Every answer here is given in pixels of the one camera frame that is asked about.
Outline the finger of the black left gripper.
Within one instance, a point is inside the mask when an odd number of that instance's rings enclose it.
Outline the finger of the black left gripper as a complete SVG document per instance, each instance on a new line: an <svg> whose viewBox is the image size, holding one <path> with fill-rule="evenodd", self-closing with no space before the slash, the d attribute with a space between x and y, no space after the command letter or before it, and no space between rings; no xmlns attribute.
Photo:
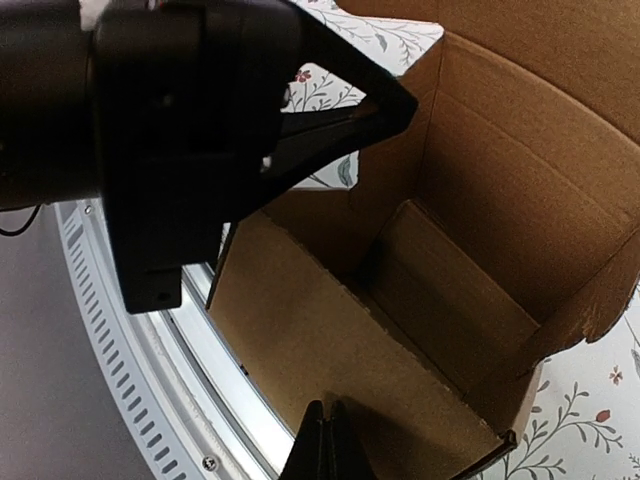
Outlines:
<svg viewBox="0 0 640 480"><path fill-rule="evenodd" d="M279 192L404 132L418 100L396 76L307 12L283 102Z"/></svg>

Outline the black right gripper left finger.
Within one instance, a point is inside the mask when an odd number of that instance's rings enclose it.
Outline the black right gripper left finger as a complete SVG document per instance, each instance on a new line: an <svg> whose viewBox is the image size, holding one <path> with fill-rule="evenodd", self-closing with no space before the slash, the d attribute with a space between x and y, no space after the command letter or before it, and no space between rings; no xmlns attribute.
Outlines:
<svg viewBox="0 0 640 480"><path fill-rule="evenodd" d="M323 403L313 400L306 408L280 480L328 478L326 427Z"/></svg>

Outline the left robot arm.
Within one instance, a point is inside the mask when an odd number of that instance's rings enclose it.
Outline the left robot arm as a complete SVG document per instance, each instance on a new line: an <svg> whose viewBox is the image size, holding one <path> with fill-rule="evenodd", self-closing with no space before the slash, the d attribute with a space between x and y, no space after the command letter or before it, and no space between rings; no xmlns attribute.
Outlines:
<svg viewBox="0 0 640 480"><path fill-rule="evenodd" d="M289 1L1 5L1 205L99 197L132 314L181 304L223 226L405 131L417 99Z"/></svg>

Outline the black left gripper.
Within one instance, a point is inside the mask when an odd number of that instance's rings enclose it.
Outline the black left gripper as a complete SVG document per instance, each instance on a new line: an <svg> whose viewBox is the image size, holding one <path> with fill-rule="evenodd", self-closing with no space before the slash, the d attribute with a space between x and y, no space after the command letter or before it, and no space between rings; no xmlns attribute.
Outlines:
<svg viewBox="0 0 640 480"><path fill-rule="evenodd" d="M285 1L112 1L93 33L101 195L133 314L181 303L280 137L302 29Z"/></svg>

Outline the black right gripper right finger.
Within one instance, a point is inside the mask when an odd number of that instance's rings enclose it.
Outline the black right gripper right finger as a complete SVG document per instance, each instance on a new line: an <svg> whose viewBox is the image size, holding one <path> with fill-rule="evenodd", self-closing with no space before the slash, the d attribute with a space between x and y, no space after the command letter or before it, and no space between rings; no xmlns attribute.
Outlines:
<svg viewBox="0 0 640 480"><path fill-rule="evenodd" d="M374 479L375 473L352 425L346 405L335 401L325 422L325 458L328 479Z"/></svg>

